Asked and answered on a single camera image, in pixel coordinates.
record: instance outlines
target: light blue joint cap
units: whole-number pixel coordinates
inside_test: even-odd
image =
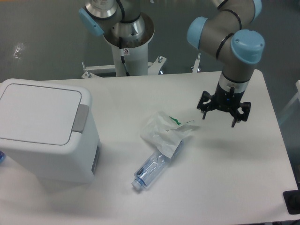
[[[239,30],[231,39],[234,55],[244,63],[256,64],[262,58],[264,39],[256,31]]]
[[[253,0],[254,2],[254,6],[255,6],[255,15],[253,20],[255,20],[255,18],[261,13],[262,11],[262,0]]]
[[[201,33],[207,18],[198,17],[188,28],[187,41],[196,49],[199,49]]]
[[[99,37],[104,34],[104,31],[101,27],[93,20],[93,18],[83,9],[79,10],[79,16],[85,27],[91,32],[93,35]]]

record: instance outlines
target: plastic water bottle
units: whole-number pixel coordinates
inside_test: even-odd
[[[168,158],[160,151],[154,152],[147,161],[135,172],[135,179],[131,183],[137,190],[141,191],[142,187],[147,187],[181,151],[183,142],[181,141],[175,150],[172,158]]]
[[[3,162],[4,158],[5,158],[5,154],[2,151],[0,151],[0,163]]]

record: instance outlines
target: robotic arm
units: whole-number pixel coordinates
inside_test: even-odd
[[[241,103],[253,71],[264,49],[263,37],[242,30],[260,13],[261,0],[213,0],[219,14],[212,20],[198,17],[187,32],[188,42],[224,63],[214,95],[204,91],[197,108],[205,119],[212,110],[229,112],[236,122],[247,121],[251,103]]]
[[[97,37],[104,35],[112,47],[117,76],[148,73],[154,25],[140,8],[140,0],[87,0],[79,10],[85,27]]]

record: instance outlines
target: crumpled plastic bag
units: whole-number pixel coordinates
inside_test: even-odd
[[[171,158],[181,140],[189,135],[194,121],[180,123],[177,119],[159,111],[148,120],[141,131],[141,138],[154,144],[158,150]]]

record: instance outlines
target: gray floor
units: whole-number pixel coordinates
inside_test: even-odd
[[[186,41],[190,23],[218,12],[210,0],[141,0],[142,11],[155,24],[149,60],[168,60],[165,73],[188,73],[198,55]],[[258,66],[264,74],[275,113],[296,93],[300,79],[300,8],[298,0],[262,0],[261,15],[249,27],[266,42]],[[8,78],[33,80],[75,79],[86,66],[113,64],[110,47],[88,33],[78,17],[84,0],[28,0],[0,2],[0,82]],[[221,63],[201,56],[202,71],[221,70]],[[282,126],[294,168],[300,164],[300,104]]]

